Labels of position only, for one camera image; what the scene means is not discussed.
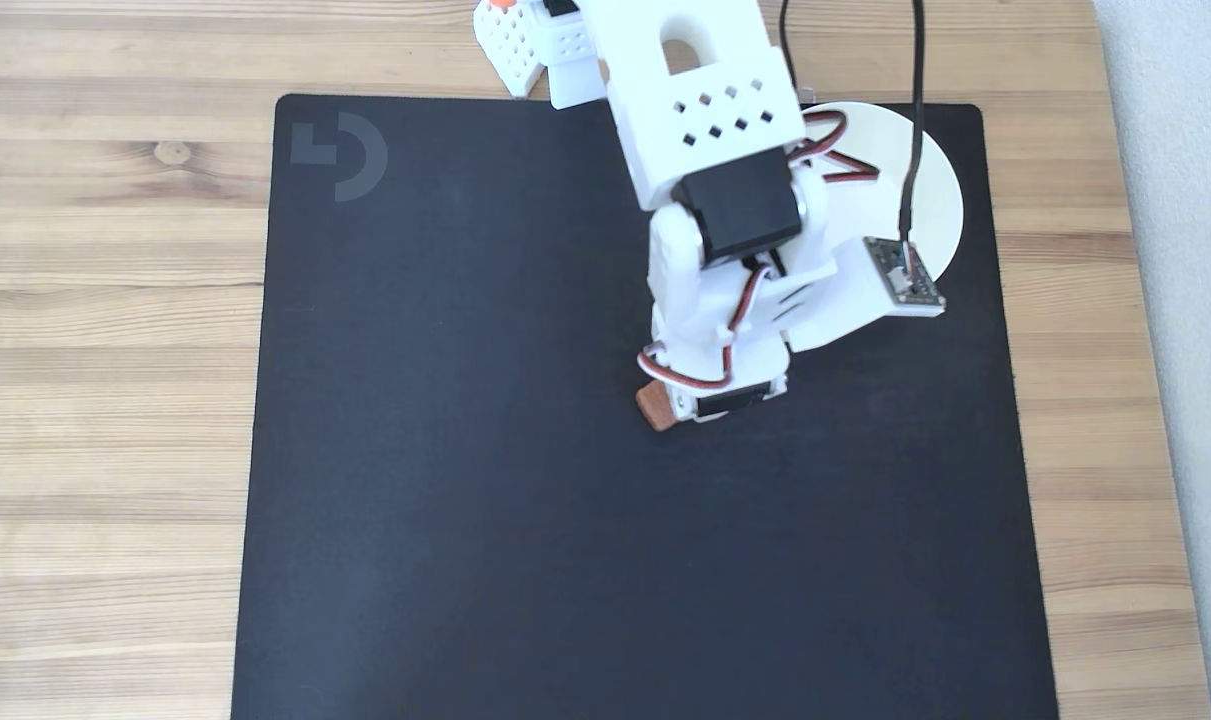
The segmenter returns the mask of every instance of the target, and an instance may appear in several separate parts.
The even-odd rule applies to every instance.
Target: white circular base
[[[880,168],[880,178],[876,182],[828,184],[830,237],[834,242],[866,236],[896,238],[899,201],[902,198],[903,175],[907,174],[911,161],[911,120],[866,102],[828,102],[815,105],[807,113],[820,110],[842,110],[849,119],[846,133],[837,142],[836,150]],[[809,126],[809,136],[813,140],[819,140],[832,127],[834,123],[813,123]],[[849,169],[825,156],[814,159],[814,165],[823,172]],[[922,167],[917,173],[913,192],[911,240],[935,280],[942,277],[952,264],[962,242],[963,224],[965,205],[962,201],[962,184],[955,178],[952,163],[943,155],[943,149],[926,133]]]

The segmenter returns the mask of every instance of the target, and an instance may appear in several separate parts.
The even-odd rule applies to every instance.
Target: gray logo
[[[361,172],[334,185],[334,201],[348,202],[368,195],[388,172],[388,143],[367,119],[351,113],[339,113],[339,131],[357,138],[365,148],[366,160]],[[294,123],[289,137],[291,165],[338,165],[338,145],[317,145],[314,123]]]

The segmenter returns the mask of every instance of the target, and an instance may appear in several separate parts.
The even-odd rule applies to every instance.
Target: black mouse pad
[[[939,319],[652,432],[609,109],[280,102],[235,720],[1057,716],[972,106]]]

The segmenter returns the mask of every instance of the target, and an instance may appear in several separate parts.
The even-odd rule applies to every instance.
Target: arch-shaped hole
[[[687,41],[668,40],[662,45],[662,56],[668,61],[668,74],[682,74],[702,67],[696,51]]]

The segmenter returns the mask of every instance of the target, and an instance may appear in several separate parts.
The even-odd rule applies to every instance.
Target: white bracket
[[[472,28],[510,94],[528,97],[547,68],[553,108],[606,97],[606,81],[582,13],[555,18],[541,0],[518,0],[511,8],[481,0],[472,13]]]

